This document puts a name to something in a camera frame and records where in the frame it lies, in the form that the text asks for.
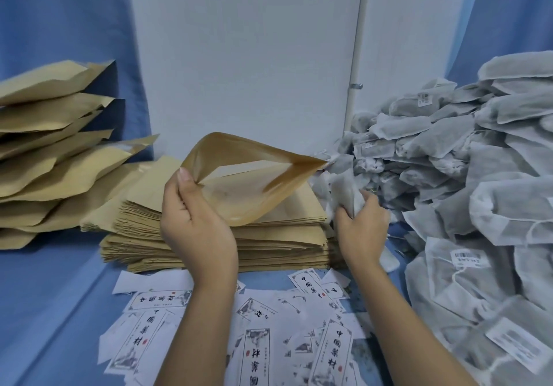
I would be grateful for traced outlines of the person's right hand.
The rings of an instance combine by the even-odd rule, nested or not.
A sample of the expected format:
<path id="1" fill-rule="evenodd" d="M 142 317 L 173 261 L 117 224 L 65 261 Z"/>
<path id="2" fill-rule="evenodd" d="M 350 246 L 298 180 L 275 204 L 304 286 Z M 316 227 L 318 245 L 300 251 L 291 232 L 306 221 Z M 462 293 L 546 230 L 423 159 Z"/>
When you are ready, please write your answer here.
<path id="1" fill-rule="evenodd" d="M 389 227 L 389 212 L 380 206 L 378 197 L 365 190 L 365 204 L 356 215 L 354 228 L 336 231 L 340 253 L 353 275 L 381 268 L 379 263 Z"/>

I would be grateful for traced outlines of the white wall pipe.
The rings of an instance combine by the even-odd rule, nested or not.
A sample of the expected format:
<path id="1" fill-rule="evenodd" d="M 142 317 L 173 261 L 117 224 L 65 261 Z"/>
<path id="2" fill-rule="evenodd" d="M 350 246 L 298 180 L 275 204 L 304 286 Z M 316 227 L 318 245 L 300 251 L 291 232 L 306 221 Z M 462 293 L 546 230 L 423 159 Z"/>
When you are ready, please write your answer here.
<path id="1" fill-rule="evenodd" d="M 359 0 L 355 43 L 354 43 L 354 49 L 353 49 L 349 83 L 363 84 L 363 82 L 360 80 L 360 68 L 361 68 L 361 57 L 363 52 L 364 28 L 365 28 L 365 19 L 367 16 L 367 8 L 368 8 L 368 0 Z M 346 110 L 345 110 L 345 117 L 344 117 L 344 124 L 343 124 L 343 134 L 345 134 L 347 131 L 350 131 L 351 121 L 355 113 L 356 97 L 359 91 L 361 90 L 349 90 L 349 87 L 348 87 L 347 103 L 346 103 Z"/>

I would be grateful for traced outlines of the person's left forearm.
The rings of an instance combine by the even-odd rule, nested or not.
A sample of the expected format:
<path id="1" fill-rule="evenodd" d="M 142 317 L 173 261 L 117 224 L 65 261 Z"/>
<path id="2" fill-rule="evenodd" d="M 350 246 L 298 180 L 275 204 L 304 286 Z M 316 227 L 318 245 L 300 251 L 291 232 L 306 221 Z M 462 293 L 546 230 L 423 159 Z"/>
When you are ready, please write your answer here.
<path id="1" fill-rule="evenodd" d="M 238 275 L 195 281 L 154 386 L 224 386 Z"/>

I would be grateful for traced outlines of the person's right forearm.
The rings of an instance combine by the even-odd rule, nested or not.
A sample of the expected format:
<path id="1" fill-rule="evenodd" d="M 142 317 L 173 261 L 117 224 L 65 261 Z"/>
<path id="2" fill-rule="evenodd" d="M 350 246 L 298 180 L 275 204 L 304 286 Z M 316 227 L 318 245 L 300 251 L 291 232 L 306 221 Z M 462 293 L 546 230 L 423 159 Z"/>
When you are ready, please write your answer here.
<path id="1" fill-rule="evenodd" d="M 478 386 L 414 312 L 379 262 L 349 264 L 394 386 Z"/>

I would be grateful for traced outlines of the pile of filled brown pouches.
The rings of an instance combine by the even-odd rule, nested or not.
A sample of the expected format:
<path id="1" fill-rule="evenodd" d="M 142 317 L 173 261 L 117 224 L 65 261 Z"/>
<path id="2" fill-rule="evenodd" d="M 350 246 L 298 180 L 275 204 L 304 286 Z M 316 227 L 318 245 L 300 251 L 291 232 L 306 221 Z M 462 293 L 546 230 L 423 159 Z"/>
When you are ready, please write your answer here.
<path id="1" fill-rule="evenodd" d="M 50 63 L 0 81 L 0 251 L 79 226 L 135 181 L 158 135 L 122 140 L 114 60 Z"/>

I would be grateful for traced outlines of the brown paper pouch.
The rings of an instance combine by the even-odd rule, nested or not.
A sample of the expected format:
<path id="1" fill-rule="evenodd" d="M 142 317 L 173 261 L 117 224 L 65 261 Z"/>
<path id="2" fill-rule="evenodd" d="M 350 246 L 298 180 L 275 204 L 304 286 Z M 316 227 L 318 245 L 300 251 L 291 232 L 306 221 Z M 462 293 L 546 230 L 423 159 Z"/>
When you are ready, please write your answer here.
<path id="1" fill-rule="evenodd" d="M 312 156 L 214 132 L 192 148 L 181 166 L 225 222 L 241 227 L 272 211 L 325 164 Z"/>

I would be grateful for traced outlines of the pile of mesh tea bags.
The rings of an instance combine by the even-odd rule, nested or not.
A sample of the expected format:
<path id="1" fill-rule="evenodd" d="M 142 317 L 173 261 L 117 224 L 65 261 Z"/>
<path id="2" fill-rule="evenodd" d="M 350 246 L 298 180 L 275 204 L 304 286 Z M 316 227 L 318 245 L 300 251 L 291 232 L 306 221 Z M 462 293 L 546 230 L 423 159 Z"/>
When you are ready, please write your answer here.
<path id="1" fill-rule="evenodd" d="M 409 226 L 408 302 L 479 386 L 553 386 L 553 51 L 494 57 L 353 117 L 320 175 L 353 168 Z"/>

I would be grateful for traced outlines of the stack of flat brown pouches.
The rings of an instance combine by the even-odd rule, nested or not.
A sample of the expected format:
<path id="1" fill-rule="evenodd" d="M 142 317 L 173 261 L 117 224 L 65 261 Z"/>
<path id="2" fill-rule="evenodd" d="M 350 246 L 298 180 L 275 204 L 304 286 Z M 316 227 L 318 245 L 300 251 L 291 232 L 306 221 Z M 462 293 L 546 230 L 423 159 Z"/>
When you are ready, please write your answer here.
<path id="1" fill-rule="evenodd" d="M 180 165 L 171 156 L 141 165 L 138 178 L 127 184 L 79 223 L 83 232 L 107 233 L 100 242 L 105 262 L 124 264 L 132 273 L 183 269 L 185 264 L 160 233 L 163 187 Z M 339 261 L 328 245 L 327 213 L 306 182 L 257 221 L 232 227 L 239 271 L 328 268 Z"/>

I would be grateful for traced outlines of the blue curtain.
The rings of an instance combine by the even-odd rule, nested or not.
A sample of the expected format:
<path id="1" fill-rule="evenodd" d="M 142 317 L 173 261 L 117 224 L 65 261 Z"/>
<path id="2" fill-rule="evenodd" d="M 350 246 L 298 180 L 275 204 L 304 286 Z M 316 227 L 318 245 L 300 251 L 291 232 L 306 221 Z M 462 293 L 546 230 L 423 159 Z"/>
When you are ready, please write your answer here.
<path id="1" fill-rule="evenodd" d="M 474 0 L 463 19 L 465 33 L 446 73 L 460 86 L 477 81 L 494 57 L 553 51 L 553 0 Z"/>
<path id="2" fill-rule="evenodd" d="M 65 60 L 114 61 L 85 92 L 120 100 L 86 130 L 151 135 L 130 0 L 0 0 L 0 82 Z"/>

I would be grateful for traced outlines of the pile of printed white labels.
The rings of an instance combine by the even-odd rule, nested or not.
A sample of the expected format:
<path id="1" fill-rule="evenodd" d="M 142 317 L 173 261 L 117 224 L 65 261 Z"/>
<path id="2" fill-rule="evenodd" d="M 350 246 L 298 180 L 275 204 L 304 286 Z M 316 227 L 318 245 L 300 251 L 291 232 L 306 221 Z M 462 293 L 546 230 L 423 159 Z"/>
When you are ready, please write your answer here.
<path id="1" fill-rule="evenodd" d="M 335 270 L 285 275 L 284 290 L 238 281 L 224 386 L 384 386 L 370 347 L 367 313 L 344 308 L 351 281 Z M 100 336 L 98 364 L 124 386 L 154 386 L 193 282 L 186 270 L 121 271 L 113 294 L 129 294 L 121 316 Z"/>

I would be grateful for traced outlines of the blue table cloth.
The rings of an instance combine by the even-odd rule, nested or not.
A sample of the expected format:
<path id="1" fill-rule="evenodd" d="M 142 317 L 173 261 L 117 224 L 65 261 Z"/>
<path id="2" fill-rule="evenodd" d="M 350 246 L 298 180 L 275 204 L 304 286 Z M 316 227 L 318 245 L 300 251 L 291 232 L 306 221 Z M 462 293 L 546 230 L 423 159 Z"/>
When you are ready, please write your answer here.
<path id="1" fill-rule="evenodd" d="M 0 386 L 126 386 L 97 364 L 100 335 L 138 289 L 185 289 L 177 270 L 123 275 L 104 263 L 105 235 L 78 228 L 0 251 Z"/>

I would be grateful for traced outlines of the white mesh tea bag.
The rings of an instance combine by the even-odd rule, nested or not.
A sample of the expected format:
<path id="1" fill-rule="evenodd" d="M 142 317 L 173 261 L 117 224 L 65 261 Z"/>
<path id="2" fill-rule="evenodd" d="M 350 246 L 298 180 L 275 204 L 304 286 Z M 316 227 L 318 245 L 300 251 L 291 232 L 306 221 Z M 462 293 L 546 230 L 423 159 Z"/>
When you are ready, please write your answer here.
<path id="1" fill-rule="evenodd" d="M 324 171 L 320 175 L 320 180 L 329 218 L 334 220 L 339 207 L 346 211 L 349 218 L 355 218 L 364 207 L 365 200 L 355 181 L 353 168 L 349 168 L 342 173 Z"/>

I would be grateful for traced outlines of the person's left hand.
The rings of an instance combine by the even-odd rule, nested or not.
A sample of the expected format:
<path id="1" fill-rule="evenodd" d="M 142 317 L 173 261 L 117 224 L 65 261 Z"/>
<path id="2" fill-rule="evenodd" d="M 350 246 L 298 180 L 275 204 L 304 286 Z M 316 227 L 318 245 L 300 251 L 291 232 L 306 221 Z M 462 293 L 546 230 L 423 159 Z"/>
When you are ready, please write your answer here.
<path id="1" fill-rule="evenodd" d="M 208 202 L 204 199 L 202 216 L 196 221 L 189 221 L 179 212 L 177 171 L 164 187 L 160 220 L 162 239 L 183 262 L 194 284 L 209 275 L 238 274 L 236 239 Z"/>

